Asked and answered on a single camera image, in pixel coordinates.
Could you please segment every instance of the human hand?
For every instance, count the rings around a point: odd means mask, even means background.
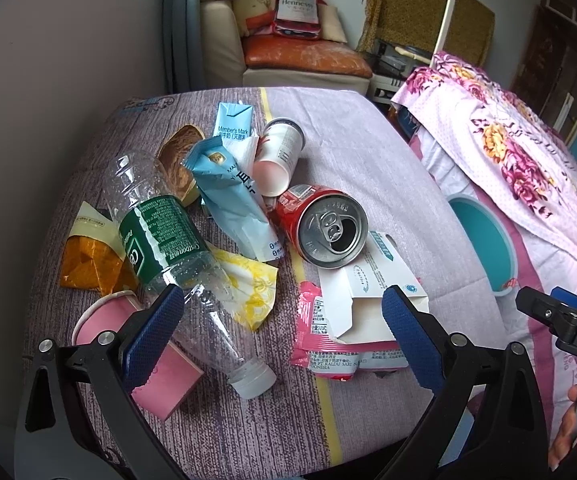
[[[557,436],[548,452],[548,465],[552,470],[557,469],[559,462],[577,444],[577,438],[573,442],[573,431],[575,431],[577,426],[577,384],[571,386],[571,389],[568,390],[568,398],[572,401],[572,405],[564,413]]]

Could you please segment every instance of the bottle cap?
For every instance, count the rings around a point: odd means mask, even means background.
[[[256,359],[243,366],[236,380],[228,382],[242,399],[253,399],[268,390],[276,380],[275,372],[264,361]]]

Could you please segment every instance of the green bottle label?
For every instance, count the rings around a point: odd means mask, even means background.
[[[156,196],[129,211],[120,235],[144,285],[190,254],[208,250],[182,203],[171,195]]]

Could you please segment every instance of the blue gripper pad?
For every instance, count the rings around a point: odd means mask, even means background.
[[[419,386],[439,395],[444,386],[441,356],[392,286],[383,292],[382,315],[411,365]]]
[[[122,382],[127,392],[146,384],[183,314],[184,291],[175,286],[124,352]]]
[[[561,288],[561,286],[556,286],[553,288],[551,291],[551,297],[555,298],[555,300],[567,304],[571,308],[577,309],[577,295],[567,291],[564,288]]]

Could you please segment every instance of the table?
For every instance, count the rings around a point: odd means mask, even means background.
[[[177,129],[196,124],[210,135],[220,101],[252,104],[254,127],[271,116],[302,125],[306,147],[293,182],[348,192],[371,228],[390,233],[430,298],[447,332],[477,345],[503,348],[507,337],[478,258],[446,200],[393,127],[364,97],[350,91],[246,88],[191,92],[129,102],[108,118],[76,164],[46,233],[32,281],[24,354],[52,336],[67,344],[94,291],[60,288],[62,250],[83,200],[98,207],[107,162],[128,149],[158,152]],[[233,250],[199,207],[190,208],[201,234]],[[226,377],[206,370],[198,387],[166,422],[144,416],[172,457],[196,478],[262,480],[306,474],[346,462],[406,437],[430,392],[408,369],[380,378],[358,374],[347,383],[315,378],[289,364],[301,280],[318,283],[315,267],[294,254],[281,261],[275,308],[256,333],[259,355],[278,382],[253,400],[240,399]],[[114,443],[88,386],[91,422],[103,447]]]

